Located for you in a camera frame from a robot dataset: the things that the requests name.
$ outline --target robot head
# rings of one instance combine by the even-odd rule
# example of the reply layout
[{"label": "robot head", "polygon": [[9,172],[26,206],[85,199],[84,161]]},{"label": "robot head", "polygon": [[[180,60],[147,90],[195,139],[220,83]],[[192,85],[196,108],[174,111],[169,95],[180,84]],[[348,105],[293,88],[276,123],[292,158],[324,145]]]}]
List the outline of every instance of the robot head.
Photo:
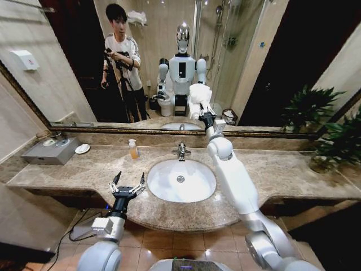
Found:
[{"label": "robot head", "polygon": [[183,22],[177,28],[178,51],[181,54],[185,54],[187,52],[189,40],[190,40],[190,27],[185,22]]}]

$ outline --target mirror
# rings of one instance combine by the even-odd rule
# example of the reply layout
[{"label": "mirror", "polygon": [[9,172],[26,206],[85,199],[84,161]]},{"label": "mirror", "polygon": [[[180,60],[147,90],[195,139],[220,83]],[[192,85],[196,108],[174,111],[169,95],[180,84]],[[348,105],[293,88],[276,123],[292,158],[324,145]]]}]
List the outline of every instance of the mirror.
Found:
[{"label": "mirror", "polygon": [[[316,133],[359,97],[356,1],[322,0],[312,8],[296,0],[24,3],[0,1],[0,56],[52,126],[178,130],[185,123],[186,130],[203,130],[200,121],[175,112],[184,104],[178,96],[180,110],[171,102],[179,91],[171,65],[164,83],[159,76],[160,59],[179,53],[183,40],[177,43],[176,33],[183,22],[190,33],[187,53],[206,63],[187,84],[205,78],[210,105],[226,130]],[[119,33],[125,30],[122,45],[105,12],[111,3],[127,14],[123,27],[113,21]],[[304,20],[305,14],[314,19]],[[342,20],[329,19],[336,17]],[[121,53],[105,53],[106,47]]]}]

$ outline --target basket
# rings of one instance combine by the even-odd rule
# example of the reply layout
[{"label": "basket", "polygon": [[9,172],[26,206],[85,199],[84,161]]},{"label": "basket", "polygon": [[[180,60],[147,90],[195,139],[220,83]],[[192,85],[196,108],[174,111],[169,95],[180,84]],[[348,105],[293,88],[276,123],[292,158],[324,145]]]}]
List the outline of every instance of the basket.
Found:
[{"label": "basket", "polygon": [[237,117],[235,111],[233,111],[232,109],[228,108],[228,109],[225,109],[225,110],[222,111],[221,119],[222,119],[222,120],[225,120],[225,122],[226,122],[228,125],[233,125],[233,126],[235,126],[238,117]]}]

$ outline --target glass shower door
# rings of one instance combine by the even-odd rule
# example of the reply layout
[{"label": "glass shower door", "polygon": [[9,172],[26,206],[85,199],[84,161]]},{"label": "glass shower door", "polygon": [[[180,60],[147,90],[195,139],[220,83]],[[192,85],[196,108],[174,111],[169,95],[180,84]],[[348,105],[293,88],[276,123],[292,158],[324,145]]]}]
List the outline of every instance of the glass shower door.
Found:
[{"label": "glass shower door", "polygon": [[[244,63],[262,11],[264,0],[203,1],[200,21],[199,53],[203,53],[202,44],[212,43],[216,39],[217,52],[209,51],[207,68],[208,85],[213,91],[211,105],[217,116],[222,110],[231,108]],[[219,7],[223,14],[218,16]]]}]

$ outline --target towel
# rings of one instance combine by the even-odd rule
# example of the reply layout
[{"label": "towel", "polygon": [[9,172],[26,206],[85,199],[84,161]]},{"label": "towel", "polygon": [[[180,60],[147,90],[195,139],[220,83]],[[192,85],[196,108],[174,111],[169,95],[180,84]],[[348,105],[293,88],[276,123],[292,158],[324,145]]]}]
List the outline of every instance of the towel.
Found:
[{"label": "towel", "polygon": [[128,12],[128,22],[135,23],[136,21],[141,23],[144,26],[147,23],[146,14],[144,11],[142,13],[136,12],[134,10]]},{"label": "towel", "polygon": [[209,86],[198,83],[190,86],[188,102],[190,109],[190,119],[198,120],[201,111],[201,104],[203,106],[204,112],[213,112],[209,104],[211,97],[212,91]]}]

